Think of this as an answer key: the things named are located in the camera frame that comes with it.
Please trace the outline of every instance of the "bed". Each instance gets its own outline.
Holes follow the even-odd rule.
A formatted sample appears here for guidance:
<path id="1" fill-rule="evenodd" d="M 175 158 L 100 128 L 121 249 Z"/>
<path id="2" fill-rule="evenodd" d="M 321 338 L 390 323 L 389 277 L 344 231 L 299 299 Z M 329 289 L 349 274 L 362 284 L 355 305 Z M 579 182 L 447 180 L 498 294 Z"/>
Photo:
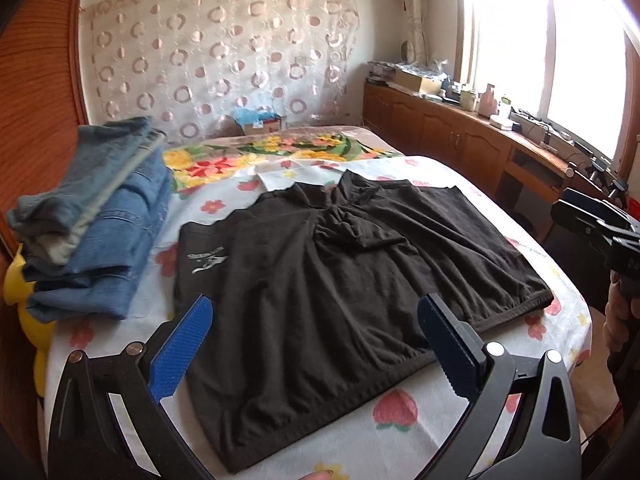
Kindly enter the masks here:
<path id="1" fill-rule="evenodd" d="M 246 208 L 267 190 L 294 182 L 333 186 L 346 170 L 371 180 L 409 180 L 416 186 L 458 186 L 536 269 L 554 293 L 544 310 L 508 322 L 484 335 L 509 352 L 539 356 L 557 349 L 569 368 L 590 354 L 591 317 L 577 289 L 540 245 L 491 199 L 447 166 L 421 156 L 402 156 L 362 128 L 334 127 L 270 136 L 214 139 L 164 155 L 174 170 L 166 224 L 156 240 L 129 317 L 121 322 L 80 318 L 59 322 L 49 351 L 44 419 L 49 422 L 60 374 L 74 349 L 89 356 L 120 352 L 146 340 L 172 316 L 178 231 L 188 221 L 209 224 Z M 138 463 L 155 471 L 117 396 L 116 416 Z M 517 407 L 510 396 L 476 470 L 495 457 Z M 200 461 L 217 477 L 229 478 L 206 440 L 184 381 L 162 401 L 166 412 Z M 466 401 L 456 397 L 441 368 L 431 365 L 391 391 L 364 404 L 234 477 L 242 480 L 297 479 L 331 469 L 334 480 L 414 478 L 444 442 Z"/>

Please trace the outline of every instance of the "blue gripper pad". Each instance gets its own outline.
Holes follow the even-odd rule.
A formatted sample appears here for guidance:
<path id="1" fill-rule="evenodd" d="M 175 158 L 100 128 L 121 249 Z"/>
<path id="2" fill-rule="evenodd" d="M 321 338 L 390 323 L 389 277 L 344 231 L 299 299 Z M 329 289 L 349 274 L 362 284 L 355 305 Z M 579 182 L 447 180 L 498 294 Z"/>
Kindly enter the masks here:
<path id="1" fill-rule="evenodd" d="M 156 402 L 175 393 L 212 322 L 211 301 L 200 295 L 150 362 L 148 385 Z"/>
<path id="2" fill-rule="evenodd" d="M 478 334 L 457 319 L 437 294 L 418 302 L 418 323 L 456 395 L 476 400 L 486 362 Z"/>

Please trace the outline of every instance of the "white floral bed sheet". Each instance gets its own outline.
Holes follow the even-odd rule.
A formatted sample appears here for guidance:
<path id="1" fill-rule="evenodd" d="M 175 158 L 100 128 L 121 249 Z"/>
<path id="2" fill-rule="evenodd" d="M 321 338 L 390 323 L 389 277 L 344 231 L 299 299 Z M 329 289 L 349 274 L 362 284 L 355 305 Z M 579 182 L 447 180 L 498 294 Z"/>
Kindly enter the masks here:
<path id="1" fill-rule="evenodd" d="M 544 310 L 531 312 L 483 335 L 498 340 L 509 352 L 541 356 L 557 349 L 569 368 L 590 354 L 591 317 L 583 298 L 540 245 L 491 199 L 450 168 L 430 158 L 397 156 L 334 163 L 299 161 L 282 169 L 279 163 L 262 164 L 245 171 L 253 174 L 207 184 L 191 194 L 174 194 L 166 224 L 156 240 L 128 319 L 117 322 L 92 317 L 60 322 L 49 352 L 45 421 L 48 434 L 58 382 L 65 360 L 74 349 L 89 356 L 120 352 L 127 343 L 146 340 L 172 316 L 172 290 L 180 226 L 189 221 L 210 224 L 237 208 L 250 206 L 258 196 L 285 189 L 294 182 L 332 186 L 345 170 L 372 180 L 407 179 L 416 186 L 458 186 L 520 252 L 554 292 Z M 138 464 L 155 471 L 133 431 L 120 399 L 114 408 Z M 492 462 L 518 403 L 510 396 L 497 430 L 476 465 Z M 175 395 L 162 405 L 200 461 L 216 476 L 231 478 L 204 436 L 183 381 Z M 384 395 L 303 438 L 236 475 L 239 480 L 296 480 L 315 470 L 331 469 L 334 480 L 412 480 L 441 446 L 466 407 L 453 393 L 438 364 L 424 368 Z"/>

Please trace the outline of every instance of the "black shirt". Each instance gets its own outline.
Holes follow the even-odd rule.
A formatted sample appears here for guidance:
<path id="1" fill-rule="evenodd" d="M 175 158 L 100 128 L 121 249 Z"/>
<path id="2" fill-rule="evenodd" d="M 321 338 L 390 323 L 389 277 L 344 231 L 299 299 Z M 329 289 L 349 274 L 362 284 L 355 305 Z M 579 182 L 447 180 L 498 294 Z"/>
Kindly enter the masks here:
<path id="1" fill-rule="evenodd" d="M 220 460 L 236 472 L 434 361 L 417 301 L 437 292 L 484 332 L 547 306 L 528 261 L 458 188 L 295 184 L 213 225 L 185 224 L 178 304 L 204 294 L 213 326 L 186 377 Z"/>

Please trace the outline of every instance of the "metal screw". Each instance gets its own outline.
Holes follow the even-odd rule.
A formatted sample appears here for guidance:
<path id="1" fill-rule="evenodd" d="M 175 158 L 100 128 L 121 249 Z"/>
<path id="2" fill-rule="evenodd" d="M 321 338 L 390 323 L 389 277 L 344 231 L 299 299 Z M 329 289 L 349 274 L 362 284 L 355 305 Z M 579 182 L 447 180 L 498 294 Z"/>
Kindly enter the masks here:
<path id="1" fill-rule="evenodd" d="M 82 350 L 74 350 L 69 354 L 69 357 L 66 358 L 70 363 L 77 363 L 80 359 L 82 359 Z"/>
<path id="2" fill-rule="evenodd" d="M 504 346 L 497 341 L 489 341 L 486 344 L 486 351 L 489 352 L 489 354 L 498 357 L 504 354 Z"/>
<path id="3" fill-rule="evenodd" d="M 552 362 L 552 363 L 556 363 L 558 364 L 560 361 L 562 361 L 562 356 L 560 355 L 560 352 L 558 350 L 549 350 L 546 353 L 546 357 Z"/>
<path id="4" fill-rule="evenodd" d="M 127 354 L 138 355 L 140 352 L 142 352 L 142 343 L 136 341 L 135 343 L 129 343 L 127 345 Z"/>

